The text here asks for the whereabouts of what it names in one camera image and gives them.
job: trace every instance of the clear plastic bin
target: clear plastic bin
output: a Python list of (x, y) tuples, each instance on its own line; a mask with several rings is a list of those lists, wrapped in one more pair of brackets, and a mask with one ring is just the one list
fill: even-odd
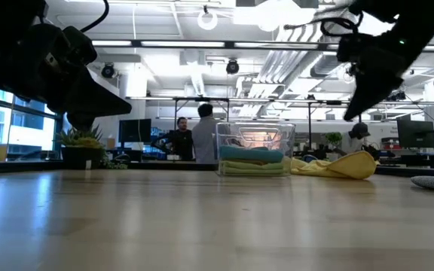
[(294, 124), (217, 124), (219, 174), (290, 175), (294, 134)]

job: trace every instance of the wooden table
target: wooden table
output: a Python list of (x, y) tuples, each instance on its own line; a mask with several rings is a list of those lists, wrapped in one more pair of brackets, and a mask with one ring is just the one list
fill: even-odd
[(0, 270), (434, 270), (434, 192), (407, 178), (0, 175)]

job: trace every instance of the potted plant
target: potted plant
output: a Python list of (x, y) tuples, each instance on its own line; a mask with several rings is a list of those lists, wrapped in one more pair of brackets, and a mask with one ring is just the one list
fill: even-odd
[[(331, 144), (331, 149), (334, 150), (341, 145), (343, 136), (340, 132), (328, 132), (325, 134), (325, 139), (328, 141), (329, 144)], [(330, 161), (336, 161), (337, 159), (339, 159), (339, 154), (336, 153), (326, 154), (326, 156)]]
[(88, 131), (71, 128), (60, 133), (63, 162), (70, 169), (86, 169), (87, 161), (91, 161), (91, 169), (97, 169), (105, 156), (105, 149), (99, 142), (102, 133), (99, 127)]

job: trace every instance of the teal towel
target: teal towel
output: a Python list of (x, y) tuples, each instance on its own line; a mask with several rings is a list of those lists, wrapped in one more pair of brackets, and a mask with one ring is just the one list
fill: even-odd
[(246, 150), (231, 146), (221, 146), (219, 151), (221, 160), (259, 160), (268, 163), (280, 163), (284, 158), (284, 154), (280, 151)]

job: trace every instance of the man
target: man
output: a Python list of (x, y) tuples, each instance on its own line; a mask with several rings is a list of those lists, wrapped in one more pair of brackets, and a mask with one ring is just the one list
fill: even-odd
[[(179, 117), (177, 120), (178, 130), (171, 131), (164, 136), (155, 139), (151, 146), (162, 150), (167, 154), (177, 154), (180, 156), (182, 161), (192, 161), (194, 159), (194, 154), (192, 151), (192, 131), (187, 129), (187, 119), (184, 117)], [(162, 139), (169, 139), (167, 144), (172, 144), (173, 151), (170, 151), (166, 145), (158, 145)]]
[(345, 156), (362, 150), (362, 142), (370, 136), (366, 123), (356, 123), (351, 131), (345, 132), (341, 140), (341, 147), (334, 149), (338, 154)]
[(197, 109), (200, 122), (194, 127), (195, 160), (200, 164), (217, 164), (217, 144), (214, 139), (219, 121), (213, 117), (213, 106), (203, 104)]

